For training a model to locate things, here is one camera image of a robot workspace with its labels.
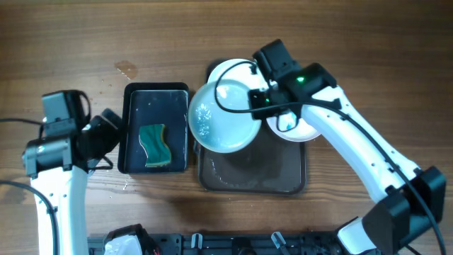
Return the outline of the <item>light blue-tinted white plate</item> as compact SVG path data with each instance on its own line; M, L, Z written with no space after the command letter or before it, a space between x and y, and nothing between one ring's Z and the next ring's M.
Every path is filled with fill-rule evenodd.
M203 85L193 96L188 109L188 124L194 138L206 149L218 153L237 152L249 145L258 134L260 120L250 113L230 113L248 107L247 85L223 79Z

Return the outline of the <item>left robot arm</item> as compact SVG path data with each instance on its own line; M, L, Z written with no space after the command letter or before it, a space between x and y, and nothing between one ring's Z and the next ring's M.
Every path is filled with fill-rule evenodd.
M87 254L85 198L88 177L99 169L110 170L106 155L122 139L121 118L106 108L91 115L79 90L45 94L45 121L39 138L23 153L25 173L37 191L40 254Z

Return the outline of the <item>white plate long blue stain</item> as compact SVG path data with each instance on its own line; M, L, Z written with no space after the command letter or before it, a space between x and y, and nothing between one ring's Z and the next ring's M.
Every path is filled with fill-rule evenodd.
M245 59L228 59L220 62L208 75L207 83L218 80L221 74L230 66L245 61ZM257 69L257 74L252 74L249 64L241 64L228 71L223 77L224 79L237 80L245 84L249 89L267 89L268 85L264 80L262 74Z

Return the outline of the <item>green and yellow sponge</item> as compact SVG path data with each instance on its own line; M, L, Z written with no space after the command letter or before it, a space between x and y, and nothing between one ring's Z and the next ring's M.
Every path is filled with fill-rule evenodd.
M154 168L171 163L171 151L164 139L164 124L144 125L139 129L139 143L147 159L145 167Z

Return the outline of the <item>white plate blue dots stain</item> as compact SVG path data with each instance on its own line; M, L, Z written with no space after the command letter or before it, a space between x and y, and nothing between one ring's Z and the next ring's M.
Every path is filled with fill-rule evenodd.
M269 128L280 138L290 142L307 142L317 138L321 133L297 118L292 111L266 119Z

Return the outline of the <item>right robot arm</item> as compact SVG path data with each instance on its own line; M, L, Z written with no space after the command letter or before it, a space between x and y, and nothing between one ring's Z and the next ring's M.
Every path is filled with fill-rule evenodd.
M345 223L338 241L349 254L378 249L396 254L428 230L446 254L440 232L447 180L434 166L422 170L392 147L352 106L319 63L302 67L281 40L253 54L269 89L251 93L254 118L287 110L319 131L363 182L374 207Z

